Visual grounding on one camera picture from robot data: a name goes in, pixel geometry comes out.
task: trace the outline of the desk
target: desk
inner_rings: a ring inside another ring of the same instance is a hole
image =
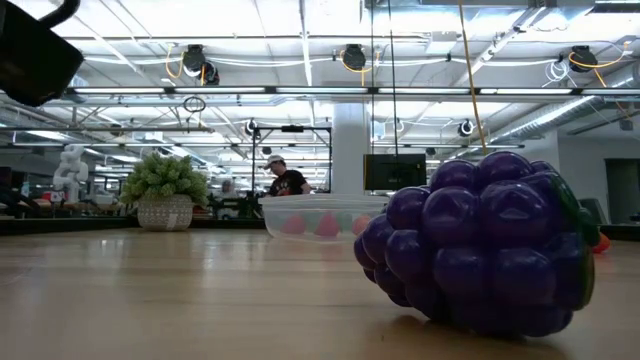
[[[640,244],[597,257],[564,332],[507,342],[425,325],[364,278],[351,244],[264,230],[0,238],[3,360],[624,360],[640,353]]]

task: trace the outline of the purple grape cluster toy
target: purple grape cluster toy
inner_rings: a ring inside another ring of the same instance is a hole
[[[482,335],[540,337],[589,303],[598,239],[551,165],[496,152],[398,191],[354,251],[400,306]]]

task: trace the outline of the column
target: column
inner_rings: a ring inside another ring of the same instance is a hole
[[[364,155],[371,146],[370,121],[365,103],[334,105],[334,194],[364,194]]]

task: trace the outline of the clear plastic container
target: clear plastic container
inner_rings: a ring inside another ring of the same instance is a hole
[[[389,201],[381,196],[316,194],[263,198],[273,237],[315,242],[355,241]]]

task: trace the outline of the white planter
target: white planter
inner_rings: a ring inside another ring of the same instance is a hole
[[[138,223],[148,231],[182,231],[191,225],[192,217],[193,202],[188,195],[138,202]]]

